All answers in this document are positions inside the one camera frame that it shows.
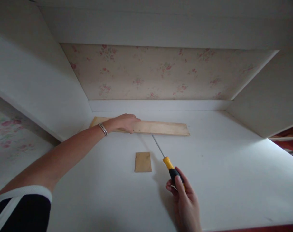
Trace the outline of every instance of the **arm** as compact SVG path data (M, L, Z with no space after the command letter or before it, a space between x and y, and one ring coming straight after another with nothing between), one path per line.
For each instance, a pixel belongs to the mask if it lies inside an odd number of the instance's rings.
M103 125L108 133L123 129L132 134L133 124L139 121L133 114L123 114L105 121ZM0 194L28 185L41 185L53 192L57 182L103 137L105 134L98 125L70 137L12 179Z

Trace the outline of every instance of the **black sleeve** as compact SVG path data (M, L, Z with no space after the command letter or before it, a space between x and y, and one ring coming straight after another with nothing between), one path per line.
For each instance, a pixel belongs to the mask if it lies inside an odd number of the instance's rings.
M0 214L11 198L0 202ZM49 199L38 194L24 195L0 232L13 231L47 231L51 203Z

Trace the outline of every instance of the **black screwdriver grip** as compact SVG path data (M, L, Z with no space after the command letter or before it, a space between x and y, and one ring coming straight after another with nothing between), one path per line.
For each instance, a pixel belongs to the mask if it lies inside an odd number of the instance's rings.
M171 180L172 180L172 183L173 183L174 186L175 186L175 177L176 176L179 176L181 178L181 181L182 181L182 183L184 185L184 180L181 177L180 173L176 169L169 169L169 174L170 174L170 177L171 177Z

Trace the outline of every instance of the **floral wallpaper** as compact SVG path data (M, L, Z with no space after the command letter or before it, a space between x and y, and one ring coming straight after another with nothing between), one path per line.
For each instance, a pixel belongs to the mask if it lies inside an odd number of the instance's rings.
M61 44L89 100L231 99L269 50Z
M58 143L0 98L0 189Z

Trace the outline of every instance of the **hand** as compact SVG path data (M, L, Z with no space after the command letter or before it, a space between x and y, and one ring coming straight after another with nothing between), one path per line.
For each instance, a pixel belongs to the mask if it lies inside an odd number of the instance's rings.
M140 121L141 120L136 118L136 116L133 114L122 114L116 118L112 118L105 121L103 124L108 133L115 129L121 129L126 132L129 132L130 134L133 134L134 123L140 122Z
M178 227L181 232L202 232L198 197L184 173L178 167L175 168L182 176L186 190L179 176L175 177L176 189L172 187L171 179L167 182L166 189L173 194L174 212Z

